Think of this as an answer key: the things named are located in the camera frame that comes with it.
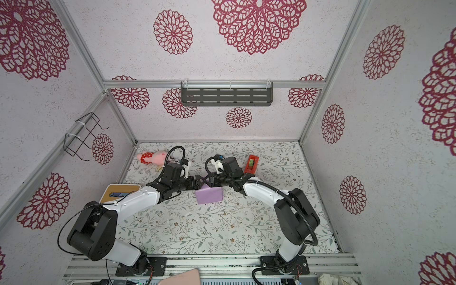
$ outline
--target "white cloth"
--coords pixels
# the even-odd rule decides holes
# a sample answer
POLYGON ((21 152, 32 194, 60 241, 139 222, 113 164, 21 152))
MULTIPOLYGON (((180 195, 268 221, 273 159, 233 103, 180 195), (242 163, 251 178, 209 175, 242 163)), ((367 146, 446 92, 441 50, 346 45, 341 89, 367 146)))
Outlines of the white cloth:
POLYGON ((323 273, 318 277, 318 285, 359 285, 353 278, 323 273))

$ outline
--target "red wire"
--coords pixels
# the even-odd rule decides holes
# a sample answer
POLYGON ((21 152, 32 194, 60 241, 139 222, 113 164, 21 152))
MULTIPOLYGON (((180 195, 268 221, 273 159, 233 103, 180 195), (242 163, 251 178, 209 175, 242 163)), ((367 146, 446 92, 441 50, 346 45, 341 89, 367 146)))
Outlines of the red wire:
POLYGON ((303 271, 303 269, 302 269, 302 267, 301 267, 301 273, 299 273, 299 268, 298 268, 298 266, 301 267, 301 265, 299 265, 299 264, 296 265, 296 270, 298 270, 297 278, 299 278, 299 276, 302 274, 302 271, 303 271))
POLYGON ((151 265, 151 266, 150 266, 150 269, 151 269, 152 271, 151 271, 150 277, 149 277, 149 284, 150 284, 150 281, 152 280, 152 274, 154 273, 154 267, 151 265))

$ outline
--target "mounting plate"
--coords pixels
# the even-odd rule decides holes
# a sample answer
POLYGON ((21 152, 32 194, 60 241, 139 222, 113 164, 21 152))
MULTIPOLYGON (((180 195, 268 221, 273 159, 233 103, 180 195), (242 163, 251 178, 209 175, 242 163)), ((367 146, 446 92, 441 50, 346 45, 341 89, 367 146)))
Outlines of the mounting plate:
MULTIPOLYGON (((148 257, 149 265, 154 268, 152 276, 163 276, 166 269, 166 257, 148 257)), ((115 275, 118 277, 136 276, 129 272, 129 266, 125 266, 119 263, 115 275)), ((150 276, 150 269, 148 269, 142 276, 150 276)))
MULTIPOLYGON (((274 259, 275 259, 274 256, 261 256, 259 258, 260 266, 262 266, 262 267, 276 266, 277 264, 274 261, 274 259)), ((297 261, 295 262, 295 265, 293 265, 293 267, 290 268, 290 270, 288 272, 285 272, 285 274, 298 275, 298 268, 297 268, 298 264, 302 267, 302 273, 301 273, 301 268, 299 268, 301 275, 308 275, 310 273, 309 272, 309 265, 307 265, 306 257, 305 256, 299 256, 297 261)), ((263 275, 280 275, 282 273, 279 272, 278 269, 275 269, 275 270, 262 271, 261 274, 263 274, 263 275)))
POLYGON ((187 88, 181 82, 181 101, 187 107, 270 106, 274 84, 259 88, 187 88))

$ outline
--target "red flower pattern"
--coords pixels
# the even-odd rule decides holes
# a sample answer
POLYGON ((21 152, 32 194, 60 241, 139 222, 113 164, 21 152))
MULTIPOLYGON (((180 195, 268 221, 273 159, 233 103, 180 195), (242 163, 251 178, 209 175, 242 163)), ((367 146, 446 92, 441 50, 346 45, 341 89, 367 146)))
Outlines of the red flower pattern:
POLYGON ((17 215, 16 221, 25 228, 44 229, 59 220, 69 200, 68 182, 58 173, 51 173, 17 215))
POLYGON ((164 10, 154 23, 155 39, 170 54, 183 54, 193 43, 192 28, 184 16, 164 10))
POLYGON ((456 28, 445 47, 433 56, 430 72, 421 82, 422 122, 433 131, 432 139, 449 146, 456 156, 456 28))
POLYGON ((400 59, 404 49, 404 31, 392 25, 379 32, 369 44, 364 56, 364 74, 369 79, 377 79, 388 74, 400 59))
POLYGON ((265 53, 290 37, 305 0, 212 0, 218 32, 239 52, 265 53))
POLYGON ((333 104, 326 109, 321 121, 321 133, 329 144, 337 142, 345 128, 345 117, 341 106, 333 104))
POLYGON ((167 90, 163 94, 162 101, 165 110, 176 118, 192 117, 198 110, 197 107, 186 107, 182 105, 181 90, 179 88, 167 90))
MULTIPOLYGON (((324 80, 323 76, 316 74, 309 74, 302 77, 300 80, 308 81, 321 81, 324 80)), ((317 88, 292 88, 288 91, 288 101, 291 105, 298 108, 305 108, 312 106, 315 102, 315 98, 320 92, 317 88)))
POLYGON ((236 107, 228 111, 226 119, 228 125, 236 129, 241 129, 250 124, 252 113, 246 108, 236 107))
MULTIPOLYGON (((116 76, 113 80, 135 80, 130 76, 116 76)), ((112 88, 111 92, 117 102, 130 109, 142 109, 149 104, 149 93, 146 88, 112 88)))
POLYGON ((5 269, 5 255, 1 252, 1 247, 0 247, 0 280, 1 280, 1 274, 3 273, 3 269, 5 269))
POLYGON ((451 252, 435 252, 420 263, 418 271, 420 285, 454 285, 456 284, 456 256, 451 252))
POLYGON ((47 1, 0 1, 0 27, 0 61, 6 71, 46 81, 66 69, 70 44, 47 1))
POLYGON ((113 142, 105 134, 99 134, 92 143, 92 155, 99 164, 107 164, 114 154, 113 142))
POLYGON ((360 214, 366 207, 366 191, 356 177, 345 177, 342 180, 339 194, 344 208, 352 214, 360 214))

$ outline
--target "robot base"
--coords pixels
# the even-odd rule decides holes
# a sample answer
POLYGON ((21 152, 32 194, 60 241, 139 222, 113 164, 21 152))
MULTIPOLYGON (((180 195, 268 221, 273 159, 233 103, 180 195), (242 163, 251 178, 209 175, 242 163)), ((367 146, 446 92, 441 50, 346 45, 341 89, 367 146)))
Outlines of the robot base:
MULTIPOLYGON (((261 267, 270 267, 270 266, 276 266, 277 263, 276 263, 276 257, 275 256, 261 256, 260 258, 260 266, 261 267)), ((298 259, 297 261, 290 265, 289 268, 287 268, 286 271, 284 271, 283 268, 281 268, 280 270, 283 271, 280 272, 279 269, 274 269, 274 270, 265 270, 265 271, 262 271, 261 274, 262 275, 280 275, 280 274, 290 274, 290 275, 298 275, 298 267, 297 265, 300 265, 302 267, 302 272, 301 272, 301 268, 299 268, 299 273, 302 274, 302 275, 308 275, 310 272, 309 272, 309 266, 307 265, 307 259, 305 256, 298 256, 298 259)))
MULTIPOLYGON (((166 269, 166 257, 148 257, 147 259, 149 261, 149 265, 151 265, 154 269, 152 276, 163 276, 166 269)), ((118 277, 137 276, 134 273, 136 272, 131 270, 131 267, 119 263, 115 275, 118 277)), ((144 272, 142 276, 150 276, 150 269, 144 272)))

